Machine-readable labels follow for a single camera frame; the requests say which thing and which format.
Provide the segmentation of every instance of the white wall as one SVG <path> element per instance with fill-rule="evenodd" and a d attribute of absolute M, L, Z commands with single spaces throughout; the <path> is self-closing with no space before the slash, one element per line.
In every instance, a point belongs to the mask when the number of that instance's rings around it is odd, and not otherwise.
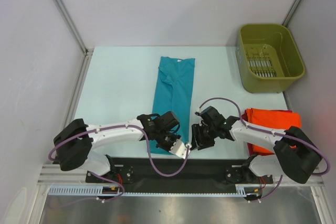
<path fill-rule="evenodd" d="M 23 221 L 83 56 L 53 0 L 0 0 L 0 6 L 0 222 L 26 187 Z"/>
<path fill-rule="evenodd" d="M 294 0 L 64 0 L 93 46 L 234 46 L 245 23 L 282 23 Z"/>
<path fill-rule="evenodd" d="M 323 177 L 336 207 L 336 0 L 303 0 L 290 30 L 306 64 L 307 73 L 288 91 L 302 127 L 331 160 Z"/>

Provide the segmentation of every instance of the metallic floor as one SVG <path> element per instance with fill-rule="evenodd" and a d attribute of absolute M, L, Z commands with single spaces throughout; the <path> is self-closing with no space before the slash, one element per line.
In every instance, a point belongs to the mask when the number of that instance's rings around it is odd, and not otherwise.
<path fill-rule="evenodd" d="M 310 187 L 280 187 L 269 198 L 248 204 L 243 198 L 130 197 L 102 204 L 77 196 L 48 196 L 40 224 L 319 224 Z"/>

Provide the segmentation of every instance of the basket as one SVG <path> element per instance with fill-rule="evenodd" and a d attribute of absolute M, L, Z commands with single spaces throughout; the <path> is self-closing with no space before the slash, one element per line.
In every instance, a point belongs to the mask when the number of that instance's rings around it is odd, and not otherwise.
<path fill-rule="evenodd" d="M 283 92 L 306 68 L 290 31 L 278 24 L 248 24 L 238 35 L 240 78 L 250 93 Z"/>

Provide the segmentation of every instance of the folded teal fabric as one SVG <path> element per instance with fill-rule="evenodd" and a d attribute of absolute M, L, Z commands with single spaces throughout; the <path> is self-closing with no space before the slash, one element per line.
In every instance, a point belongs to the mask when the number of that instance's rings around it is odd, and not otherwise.
<path fill-rule="evenodd" d="M 173 111 L 180 121 L 181 135 L 186 143 L 189 139 L 189 120 L 191 97 L 194 85 L 195 59 L 173 59 L 161 57 L 158 81 L 156 83 L 153 113 L 164 114 Z M 156 141 L 150 141 L 151 153 L 170 154 L 156 147 Z"/>

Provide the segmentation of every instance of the white table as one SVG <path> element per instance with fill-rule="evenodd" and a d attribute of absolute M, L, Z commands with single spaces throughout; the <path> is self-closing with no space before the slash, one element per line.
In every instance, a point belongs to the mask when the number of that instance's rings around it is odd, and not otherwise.
<path fill-rule="evenodd" d="M 96 47 L 82 89 L 75 118 L 87 124 L 108 124 L 130 120 L 152 112 L 161 56 L 195 58 L 190 125 L 198 123 L 196 108 L 212 97 L 234 100 L 246 108 L 285 110 L 282 93 L 251 94 L 239 76 L 235 47 Z M 224 117 L 238 115 L 225 101 L 212 101 Z M 119 143 L 98 152 L 113 157 L 148 157 L 146 142 Z M 216 140 L 214 147 L 192 151 L 190 158 L 240 159 L 249 156 L 246 143 Z M 172 155 L 153 157 L 175 158 Z"/>

